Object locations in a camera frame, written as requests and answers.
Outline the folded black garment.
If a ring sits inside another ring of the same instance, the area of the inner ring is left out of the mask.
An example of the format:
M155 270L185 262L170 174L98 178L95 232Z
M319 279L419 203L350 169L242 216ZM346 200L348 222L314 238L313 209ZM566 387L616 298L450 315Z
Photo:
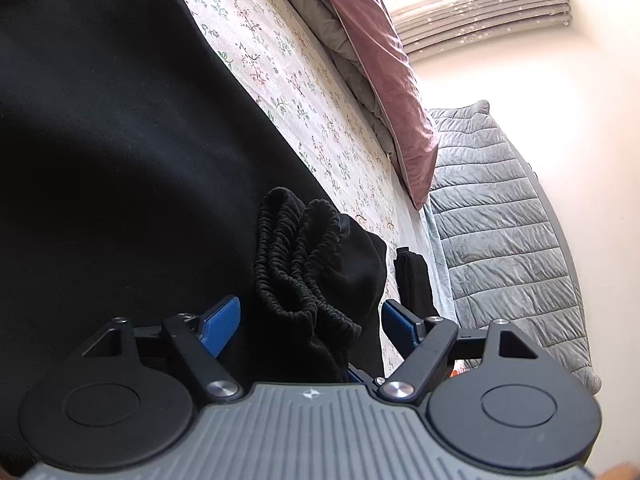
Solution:
M394 268L400 303L419 318L439 316L424 258L408 247L398 247Z

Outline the floral bed sheet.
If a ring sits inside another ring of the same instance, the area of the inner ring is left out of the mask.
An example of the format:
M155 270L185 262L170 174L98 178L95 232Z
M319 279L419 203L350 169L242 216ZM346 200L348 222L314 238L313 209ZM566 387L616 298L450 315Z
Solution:
M286 0L184 0L206 41L265 112L337 208L384 240L383 296L404 190L326 51Z

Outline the pink grey duvet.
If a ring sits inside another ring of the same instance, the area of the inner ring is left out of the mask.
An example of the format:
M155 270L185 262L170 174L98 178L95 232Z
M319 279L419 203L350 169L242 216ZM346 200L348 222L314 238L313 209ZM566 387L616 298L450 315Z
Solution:
M288 0L326 49L398 177L421 208L438 135L383 0Z

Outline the orange white tissue pack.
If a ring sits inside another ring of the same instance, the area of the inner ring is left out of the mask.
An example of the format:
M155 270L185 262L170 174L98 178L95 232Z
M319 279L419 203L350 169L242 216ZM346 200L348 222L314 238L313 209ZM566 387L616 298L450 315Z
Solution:
M451 371L451 373L450 373L450 376L449 376L449 377L453 378L453 377L456 377L456 376L459 376L459 375L463 374L464 372L466 372L466 369L465 369L465 368L454 368L454 369Z

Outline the black sweatpants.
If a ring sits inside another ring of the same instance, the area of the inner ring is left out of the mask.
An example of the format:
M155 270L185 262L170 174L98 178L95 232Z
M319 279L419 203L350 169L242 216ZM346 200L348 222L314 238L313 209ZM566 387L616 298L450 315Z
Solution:
M333 315L287 318L254 280L274 188L340 240ZM209 47L184 0L1 0L1 465L32 466L26 393L104 324L158 325L225 296L243 385L382 373L386 247L329 196Z

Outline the white window blinds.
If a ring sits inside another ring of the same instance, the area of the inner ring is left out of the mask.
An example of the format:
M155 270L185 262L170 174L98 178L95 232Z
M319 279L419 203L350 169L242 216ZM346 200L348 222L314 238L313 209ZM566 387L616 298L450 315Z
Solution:
M567 26L570 0L427 0L393 14L409 60L531 30Z

